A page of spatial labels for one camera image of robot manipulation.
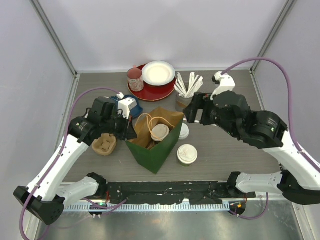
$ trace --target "red plate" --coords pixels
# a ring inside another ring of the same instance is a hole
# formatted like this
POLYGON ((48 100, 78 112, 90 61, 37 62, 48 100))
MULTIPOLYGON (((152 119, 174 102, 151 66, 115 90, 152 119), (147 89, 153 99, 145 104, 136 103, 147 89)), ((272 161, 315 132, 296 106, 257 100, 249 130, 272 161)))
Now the red plate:
MULTIPOLYGON (((137 68, 142 70, 146 64, 138 66, 137 68)), ((149 101, 149 102, 155 102, 159 101, 162 99, 165 99, 168 97, 172 92, 174 91, 174 85, 176 83, 176 77, 168 83, 167 85, 163 86, 152 86, 144 82, 144 88, 141 91, 132 91, 130 89, 129 83, 128 88, 129 91, 136 96, 138 99, 144 100, 144 101, 149 101)))

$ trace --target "pink mug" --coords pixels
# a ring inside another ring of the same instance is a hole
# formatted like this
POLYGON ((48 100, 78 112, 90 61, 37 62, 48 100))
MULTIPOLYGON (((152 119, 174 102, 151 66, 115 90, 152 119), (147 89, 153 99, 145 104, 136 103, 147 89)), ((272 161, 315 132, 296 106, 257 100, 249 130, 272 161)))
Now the pink mug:
POLYGON ((144 89, 144 80, 142 71, 139 68, 131 68, 127 72, 129 87, 134 92, 139 92, 144 89))

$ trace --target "green paper bag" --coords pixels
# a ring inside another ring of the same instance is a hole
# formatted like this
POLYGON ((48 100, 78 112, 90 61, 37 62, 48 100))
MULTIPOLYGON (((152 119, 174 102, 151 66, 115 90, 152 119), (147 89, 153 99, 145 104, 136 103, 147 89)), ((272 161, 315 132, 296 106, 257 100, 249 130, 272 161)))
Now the green paper bag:
POLYGON ((138 164, 157 174, 179 140, 184 114, 177 111, 168 111, 162 107, 157 107, 149 114, 152 118, 162 117, 166 119, 174 128, 163 119, 154 119, 150 125, 151 130, 158 124, 165 124, 170 129, 169 135, 163 141, 155 144, 148 128, 147 116, 145 116, 135 125, 134 130, 137 138, 126 141, 126 145, 138 164))

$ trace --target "gray tabletop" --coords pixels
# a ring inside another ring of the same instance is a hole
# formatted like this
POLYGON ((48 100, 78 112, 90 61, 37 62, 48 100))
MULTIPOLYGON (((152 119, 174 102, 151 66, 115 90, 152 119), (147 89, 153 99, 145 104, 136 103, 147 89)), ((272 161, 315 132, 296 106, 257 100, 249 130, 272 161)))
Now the gray tabletop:
MULTIPOLYGON (((211 77, 215 71, 196 71, 203 76, 200 92, 210 93, 215 89, 211 77)), ((185 82, 189 80, 190 71, 182 71, 185 82)), ((247 70, 231 71, 236 87, 234 91, 246 97, 252 110, 259 110, 260 105, 256 91, 247 70)), ((90 73, 82 74, 76 95, 96 87, 111 87, 124 94, 130 94, 127 87, 126 73, 90 73)), ((86 108, 92 106, 99 96, 114 96, 112 92, 98 90, 85 95, 74 110, 73 117, 82 116, 86 108)), ((175 111, 175 93, 157 101, 140 101, 145 113, 157 107, 175 111)), ((216 126, 188 124, 189 137, 179 140, 160 171, 155 175, 140 166, 123 141, 118 141, 114 152, 109 156, 97 155, 89 148, 74 164, 65 178, 65 182, 77 182, 88 173, 95 172, 108 181, 226 181, 231 172, 240 171, 249 174, 268 174, 279 171, 278 162, 263 152, 230 137, 216 126), (177 160, 177 150, 181 145, 191 144, 198 151, 196 162, 190 167, 182 167, 177 160)))

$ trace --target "white cup lid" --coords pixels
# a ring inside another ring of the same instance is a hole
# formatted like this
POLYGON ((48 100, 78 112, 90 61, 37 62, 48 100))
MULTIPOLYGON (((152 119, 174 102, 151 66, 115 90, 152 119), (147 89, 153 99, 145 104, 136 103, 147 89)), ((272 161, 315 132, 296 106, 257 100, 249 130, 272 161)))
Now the white cup lid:
POLYGON ((156 142, 161 142, 163 139, 165 139, 166 136, 168 136, 169 132, 170 132, 170 129, 167 125, 158 124, 152 129, 152 133, 156 137, 154 137, 154 135, 151 134, 151 138, 156 142))
POLYGON ((182 123, 179 139, 180 139, 180 140, 184 140, 184 139, 186 139, 188 136, 189 136, 189 127, 188 127, 187 124, 182 123))
POLYGON ((192 164, 197 160, 198 151, 194 146, 185 144, 179 147, 177 155, 183 164, 192 164))

